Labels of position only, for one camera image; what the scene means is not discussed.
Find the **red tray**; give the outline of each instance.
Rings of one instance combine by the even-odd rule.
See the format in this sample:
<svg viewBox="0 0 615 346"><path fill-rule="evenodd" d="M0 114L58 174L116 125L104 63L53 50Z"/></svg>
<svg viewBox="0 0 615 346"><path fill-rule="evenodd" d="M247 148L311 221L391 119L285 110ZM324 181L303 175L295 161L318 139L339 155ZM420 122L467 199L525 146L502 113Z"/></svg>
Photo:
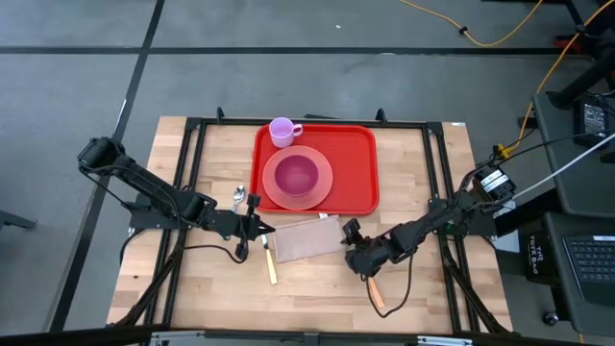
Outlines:
<svg viewBox="0 0 615 346"><path fill-rule="evenodd" d="M378 206L376 141L369 130L362 126L304 124L304 133L295 138L293 145L306 145L327 158L333 171L329 195L309 210L287 210L267 196L262 185L262 170L280 149L271 142L269 125L265 125L257 132L250 182L250 193L260 196L259 210L361 215Z"/></svg>

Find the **knife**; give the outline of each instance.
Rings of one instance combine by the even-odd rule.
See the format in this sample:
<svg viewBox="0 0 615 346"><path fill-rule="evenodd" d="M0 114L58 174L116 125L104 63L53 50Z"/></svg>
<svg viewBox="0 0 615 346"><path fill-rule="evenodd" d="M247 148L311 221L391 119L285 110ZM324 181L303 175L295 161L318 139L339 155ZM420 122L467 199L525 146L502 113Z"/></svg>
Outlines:
<svg viewBox="0 0 615 346"><path fill-rule="evenodd" d="M271 284L278 283L278 276L276 275L276 267L273 266L273 259L271 258L271 250L269 250L269 243L267 241L267 235L261 235L262 247L265 248L265 254L267 255L267 268L269 268L269 281Z"/></svg>

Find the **keyboard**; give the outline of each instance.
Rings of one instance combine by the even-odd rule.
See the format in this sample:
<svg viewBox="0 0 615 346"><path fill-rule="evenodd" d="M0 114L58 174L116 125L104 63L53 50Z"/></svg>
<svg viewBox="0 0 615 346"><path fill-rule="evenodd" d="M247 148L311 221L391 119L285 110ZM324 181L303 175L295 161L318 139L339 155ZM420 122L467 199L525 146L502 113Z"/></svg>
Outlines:
<svg viewBox="0 0 615 346"><path fill-rule="evenodd" d="M564 245L583 299L615 305L615 236L567 236Z"/></svg>

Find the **cable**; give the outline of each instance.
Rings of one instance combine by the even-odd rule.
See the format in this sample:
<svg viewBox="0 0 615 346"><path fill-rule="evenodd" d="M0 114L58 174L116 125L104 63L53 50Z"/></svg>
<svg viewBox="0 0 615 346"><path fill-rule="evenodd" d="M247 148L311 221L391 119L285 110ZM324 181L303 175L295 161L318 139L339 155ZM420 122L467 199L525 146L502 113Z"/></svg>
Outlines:
<svg viewBox="0 0 615 346"><path fill-rule="evenodd" d="M475 169L473 169L472 171L468 172L463 179L461 180L461 183L459 184L459 189L457 190L457 192L455 193L455 198L453 199L453 202L451 204L449 204L447 206L447 208L443 209L441 212L439 212L437 215L433 216L429 221L425 222L424 226L420 229L420 231L418 231L416 233L416 235L414 236L414 239L412 240L412 250L410 251L411 255L409 255L409 260L408 260L408 269L407 269L407 286L406 286L406 292L404 293L404 299L402 299L402 302L395 308L382 313L378 307L376 306L376 304L374 303L374 298L372 298L372 291L370 289L369 283L367 282L367 278L361 277L362 281L365 281L366 285L366 289L367 289L367 297L369 298L369 302L372 305L372 308L374 309L374 311L376 312L376 314L380 317L380 318L386 318L388 317L391 313L401 309L404 307L404 305L407 302L407 299L410 295L410 289L412 287L412 262L414 261L414 254L416 253L416 251L418 250L418 246L419 246L419 239L424 235L425 230L431 231L431 225L433 224L433 222L437 219L440 218L440 216L442 216L445 212L451 210L452 208L454 208L457 205L457 202L459 200L459 196L460 196L460 191L464 190L466 187L468 187L468 185L470 184L470 182L472 181L472 178L477 174L477 172L479 172L482 167L485 165L486 163L479 163L477 165L477 167Z"/></svg>
<svg viewBox="0 0 615 346"><path fill-rule="evenodd" d="M449 23L453 24L453 26L458 28L460 33L462 33L466 37L468 37L468 39L470 39L472 41L472 43L476 44L479 47L488 48L488 47L496 46L496 45L506 41L507 39L511 38L513 35L515 35L517 33L517 31L519 31L519 29L521 29L521 27L524 26L524 24L526 24L526 22L536 13L536 10L538 10L538 8L540 7L540 5L542 5L544 0L538 1L538 3L536 3L536 6L534 6L534 8L531 9L531 11L528 13L528 15L526 15L526 17L510 33L508 33L506 36L498 39L497 41L491 42L491 43L481 43L481 42L478 42L477 40L475 40L470 35L470 33L468 33L467 27L462 27L457 22L455 22L450 17L448 17L448 16L446 16L444 14L438 13L436 11L428 10L426 8L420 7L420 6L416 5L416 4L408 2L406 0L400 0L400 1L403 2L404 4L408 5L408 6L411 6L411 7L415 8L415 9L417 9L417 10L421 10L423 12L427 12L429 14L435 15L437 17L440 17L440 18L448 21Z"/></svg>
<svg viewBox="0 0 615 346"><path fill-rule="evenodd" d="M496 245L493 243L493 241L491 241L491 239L489 239L487 235L481 235L480 237L483 238L484 241L486 241L487 244L489 244L489 246L493 248L493 251L498 251L498 249L496 248Z"/></svg>
<svg viewBox="0 0 615 346"><path fill-rule="evenodd" d="M529 130L529 132L528 132L528 133L526 133L523 137L521 137L521 138L519 138L519 139L517 139L517 140L513 141L512 143L510 143L510 144L506 145L505 149L510 148L511 146L513 146L513 145L515 145L515 144L519 143L520 141L522 141L522 140L526 139L526 138L527 138L529 135L531 135L531 133L532 133L532 132L534 132L534 130L536 130L536 129L537 129L537 128L535 128L535 127L534 127L534 128L531 128L531 130Z"/></svg>
<svg viewBox="0 0 615 346"><path fill-rule="evenodd" d="M512 143L510 143L510 144L506 145L506 147L504 147L504 149L502 149L502 151L503 151L503 150L506 150L506 149L508 149L508 148L510 148L510 147L512 147L513 145L515 145L515 144L517 144L517 143L519 143L519 142L521 142L521 141L523 141L524 139L526 139L527 137L529 137L529 135L531 135L531 133L532 133L532 132L534 132L536 129L537 129L537 128L535 128L535 127L534 127L534 128L532 128L532 129L531 129L528 133L526 133L523 137L521 137L521 138L519 138L519 139L517 139L517 140L513 141ZM490 160L490 161L494 160L494 159L496 158L496 156L497 156L497 155L496 155L496 149L494 148L494 152L493 152L493 153L491 153L491 155L489 155L489 160Z"/></svg>
<svg viewBox="0 0 615 346"><path fill-rule="evenodd" d="M595 151L596 149L600 148L601 146L603 146L603 144L607 143L609 140L615 138L615 134L603 139L600 143L594 145L593 147L587 149L583 154L577 156L576 158L574 158L572 161L566 163L566 165L564 165L563 167L557 169L555 172L553 172L552 174L550 174L547 178L541 180L540 182L526 188L525 190L517 193L516 195L512 196L512 199L517 199L520 196L523 196L524 194L532 191L533 189L539 187L540 185L544 184L545 182L547 182L549 179L555 177L556 175L560 174L561 172L565 171L566 169L568 169L570 166L572 166L573 164L577 163L579 160L583 159L584 157L586 157L587 155L589 155L591 152Z"/></svg>
<svg viewBox="0 0 615 346"><path fill-rule="evenodd" d="M608 92L602 93L602 94L600 94L600 96L610 96L612 94L615 94L615 89L612 89L612 90L610 90Z"/></svg>
<svg viewBox="0 0 615 346"><path fill-rule="evenodd" d="M573 135L573 136L567 136L567 137L564 137L564 138L558 138L558 139L549 140L549 141L546 141L546 142L543 142L543 143L540 143L540 144L536 144L536 145L530 146L530 148L524 149L523 151L520 151L519 153L517 153L517 154L515 154L513 156L510 156L507 159L502 160L500 163L498 163L498 167L500 167L502 164L504 164L504 163L506 163L506 162L508 162L508 161L510 161L510 160L512 160L512 159L514 159L514 158L516 158L518 156L520 156L520 155L525 154L526 152L532 151L534 149L537 149L537 148L540 148L540 147L543 147L543 146L547 146L547 145L551 145L551 144L554 144L554 143L558 143L558 142L560 142L562 140L573 139L573 138L576 138L576 137L579 137L579 136L587 136L587 135L595 135L595 134L610 134L612 132L615 132L615 129L601 130L601 131L589 132L589 133L578 134L578 135Z"/></svg>
<svg viewBox="0 0 615 346"><path fill-rule="evenodd" d="M213 248L213 249L219 249L224 251L225 253L227 253L227 255L229 255L229 258L231 260L233 260L233 262L237 263L237 264L241 264L244 261L246 261L248 258L245 259L236 259L229 250L223 248L222 246L218 246L218 245L211 245L211 244L207 244L207 245L193 245L193 246L185 246L184 250L192 250L192 249L202 249L202 248Z"/></svg>
<svg viewBox="0 0 615 346"><path fill-rule="evenodd" d="M119 166L119 165L107 165L107 166L103 166L103 167L99 167L99 168L95 168L95 169L90 169L90 171L92 173L97 173L103 170L108 170L108 169L118 169L118 170L123 170L123 171L127 171L129 173L133 173L136 176L138 176L139 178L141 178L142 180L144 180L145 182L149 183L150 185L152 185L153 187L155 187L158 191L161 191L165 197L167 197L167 199L171 202L171 207L173 208L173 212L175 213L175 218L177 219L177 229L178 231L182 230L182 217L180 215L180 209L177 206L177 202L175 201L175 199L173 198L173 196L171 196L171 194L169 194L167 191L165 191L164 189L160 188L158 185L152 183L149 179L147 179L146 177L144 177L143 175L141 175L140 173L138 173L137 171L133 170L132 168L129 167L124 167L124 166ZM119 197L115 196L116 199L118 199L123 205L125 205L125 202L123 202L122 200L119 199Z"/></svg>
<svg viewBox="0 0 615 346"><path fill-rule="evenodd" d="M122 265L122 261L124 260L124 252L126 251L126 246L128 246L128 243L131 242L134 237L140 235L141 232L143 232L143 230L135 230L133 234L131 234L128 238L126 238L126 240L124 240L122 248L119 250L119 265Z"/></svg>
<svg viewBox="0 0 615 346"><path fill-rule="evenodd" d="M587 19L587 21L585 21L585 23L583 25L584 26L589 25L589 23L591 23L598 16L598 14L600 14L602 11L604 11L604 9L606 9L613 2L615 2L615 0L609 0L606 4L604 4L597 11L595 11L594 14L592 14L589 17L589 19ZM557 57L557 60L555 61L553 66L551 66L551 69L549 69L549 72L547 72L547 75L545 75L545 78L543 78L542 82L540 82L540 85L538 86L538 89L535 92L536 94L539 93L542 90L543 86L547 83L547 81L551 77L551 74L559 66L559 63L564 58L564 55L566 55L566 52L568 52L568 50L573 45L573 43L575 43L575 41L577 40L578 36L579 36L579 34L575 34L570 39L570 41L568 41L568 44L566 44L566 47L564 47L564 50L561 51L561 53L559 54L559 57ZM523 124L521 125L521 131L519 132L519 139L521 139L521 137L523 137L523 132L526 129L526 124L528 123L528 119L529 119L529 114L530 113L531 113L531 102L529 102L528 110L526 111L526 116L523 118ZM506 149L504 151L505 151L506 154L510 154L513 150L517 149L518 146L519 146L519 142L517 142L517 144L515 144L514 147Z"/></svg>
<svg viewBox="0 0 615 346"><path fill-rule="evenodd" d="M613 107L611 107L611 105L608 103L608 101L606 101L605 94L597 94L597 93L593 93L593 92L585 92L580 97L582 97L582 96L593 98L594 100L596 100L596 102L598 102L598 106L601 109L603 109L603 111L605 113L607 113L608 115L611 115L612 117L615 118L615 109L613 109Z"/></svg>
<svg viewBox="0 0 615 346"><path fill-rule="evenodd" d="M94 178L90 177L87 175L86 172L82 171L81 169L79 170L81 172L81 174L85 175L86 178L90 179L91 181L93 181L96 185L98 185L98 187L101 187L102 189L104 189L109 195L113 196L113 198L115 198L117 201L119 201L119 203L122 205L122 207L126 206L126 202L122 201L121 198L117 197L116 194L114 194L113 192L111 192L108 188L106 188L104 185L100 184L97 180L95 180Z"/></svg>

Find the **wooden table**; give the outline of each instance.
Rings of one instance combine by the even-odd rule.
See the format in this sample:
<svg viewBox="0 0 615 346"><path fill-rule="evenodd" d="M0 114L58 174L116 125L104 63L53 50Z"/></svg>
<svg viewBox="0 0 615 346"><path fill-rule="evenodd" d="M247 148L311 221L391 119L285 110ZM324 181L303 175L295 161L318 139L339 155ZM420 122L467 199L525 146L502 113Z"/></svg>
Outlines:
<svg viewBox="0 0 615 346"><path fill-rule="evenodd" d="M184 117L162 117L147 168L173 181L184 132ZM455 186L474 167L464 124L444 123L445 139ZM250 183L252 151L257 126L208 126L196 190L229 209L237 185ZM373 129L378 150L381 199L378 208L359 218L361 233L378 235L392 226L427 212L431 197L421 132ZM192 158L196 133L190 141ZM435 138L432 147L437 148ZM437 150L438 185L444 190ZM186 163L184 184L190 162ZM239 211L246 211L245 204ZM259 213L274 227L317 218L317 214ZM350 216L341 217L346 222ZM152 280L160 230L148 230L126 249L111 303L109 322L123 317ZM192 230L186 245L218 244L234 250L236 239ZM276 263L279 283L271 285L260 241L251 242L248 260L237 265L215 249L186 251L179 280L172 326L194 329L439 333L451 329L443 269L437 239L428 235L414 257L410 297L403 309L379 318L366 296L365 284L344 261L344 253ZM511 329L504 289L493 249L480 237L465 239L473 287L496 316ZM387 263L376 277L386 309L398 305L406 289L407 265ZM166 287L159 296L155 322L161 321ZM457 289L461 321L468 328L463 294Z"/></svg>

